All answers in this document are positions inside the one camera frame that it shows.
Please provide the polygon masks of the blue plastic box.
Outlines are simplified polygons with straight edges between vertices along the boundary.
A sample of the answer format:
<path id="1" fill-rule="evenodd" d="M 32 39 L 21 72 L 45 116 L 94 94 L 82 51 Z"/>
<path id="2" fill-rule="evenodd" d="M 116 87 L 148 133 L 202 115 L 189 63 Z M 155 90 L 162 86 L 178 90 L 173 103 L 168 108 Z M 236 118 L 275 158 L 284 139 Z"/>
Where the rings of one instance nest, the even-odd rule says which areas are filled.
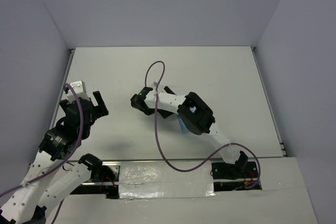
<path id="1" fill-rule="evenodd" d="M 180 129 L 181 129 L 181 133 L 182 133 L 182 134 L 187 134 L 187 133 L 189 133 L 189 130 L 187 129 L 186 125 L 184 124 L 182 118 L 181 118 L 179 115 L 177 115 L 177 120 L 178 120 Z"/>

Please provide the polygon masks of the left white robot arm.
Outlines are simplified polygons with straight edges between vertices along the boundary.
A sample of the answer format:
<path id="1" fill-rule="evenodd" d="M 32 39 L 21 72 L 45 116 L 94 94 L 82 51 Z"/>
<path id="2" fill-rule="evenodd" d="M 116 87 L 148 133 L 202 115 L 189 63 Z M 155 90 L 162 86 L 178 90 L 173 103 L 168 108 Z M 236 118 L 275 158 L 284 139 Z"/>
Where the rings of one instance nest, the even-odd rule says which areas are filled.
<path id="1" fill-rule="evenodd" d="M 83 182 L 114 180 L 113 171 L 102 160 L 85 154 L 61 179 L 51 182 L 78 147 L 78 136 L 87 139 L 95 121 L 109 114 L 100 92 L 95 91 L 93 96 L 97 105 L 85 92 L 78 94 L 79 104 L 70 93 L 60 101 L 65 116 L 46 132 L 22 183 L 1 206 L 1 223 L 45 223 L 53 209 Z"/>

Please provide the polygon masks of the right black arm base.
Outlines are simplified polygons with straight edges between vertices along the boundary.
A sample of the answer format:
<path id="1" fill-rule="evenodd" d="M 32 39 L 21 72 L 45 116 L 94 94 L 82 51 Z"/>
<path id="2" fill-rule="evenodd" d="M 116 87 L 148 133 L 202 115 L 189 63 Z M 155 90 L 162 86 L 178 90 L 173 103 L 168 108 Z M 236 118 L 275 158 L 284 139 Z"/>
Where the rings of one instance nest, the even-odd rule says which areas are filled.
<path id="1" fill-rule="evenodd" d="M 214 162 L 211 165 L 210 175 L 215 192 L 261 190 L 257 163 L 249 161 L 243 151 L 240 151 L 239 159 L 234 164 Z"/>

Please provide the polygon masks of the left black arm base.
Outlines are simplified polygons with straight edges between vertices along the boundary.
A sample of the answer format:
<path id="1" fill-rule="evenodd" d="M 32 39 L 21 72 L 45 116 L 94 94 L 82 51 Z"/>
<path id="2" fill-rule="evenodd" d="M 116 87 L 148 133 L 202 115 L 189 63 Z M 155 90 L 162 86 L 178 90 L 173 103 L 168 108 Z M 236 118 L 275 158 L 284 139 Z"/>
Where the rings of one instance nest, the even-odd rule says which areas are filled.
<path id="1" fill-rule="evenodd" d="M 82 183 L 71 195 L 103 195 L 107 199 L 119 199 L 120 166 L 103 165 L 93 179 Z"/>

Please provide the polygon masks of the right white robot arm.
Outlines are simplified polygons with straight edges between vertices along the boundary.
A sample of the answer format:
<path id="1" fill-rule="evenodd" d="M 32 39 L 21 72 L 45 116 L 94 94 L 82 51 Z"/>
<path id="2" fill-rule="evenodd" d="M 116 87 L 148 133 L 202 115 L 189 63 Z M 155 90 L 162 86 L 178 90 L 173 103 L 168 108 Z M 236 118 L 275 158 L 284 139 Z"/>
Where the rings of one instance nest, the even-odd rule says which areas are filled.
<path id="1" fill-rule="evenodd" d="M 133 108 L 145 115 L 158 112 L 164 119 L 178 115 L 189 132 L 202 136 L 214 149 L 221 149 L 218 154 L 225 163 L 239 170 L 245 168 L 247 155 L 220 130 L 212 109 L 195 92 L 177 95 L 168 86 L 162 91 L 151 86 L 134 94 L 130 101 Z"/>

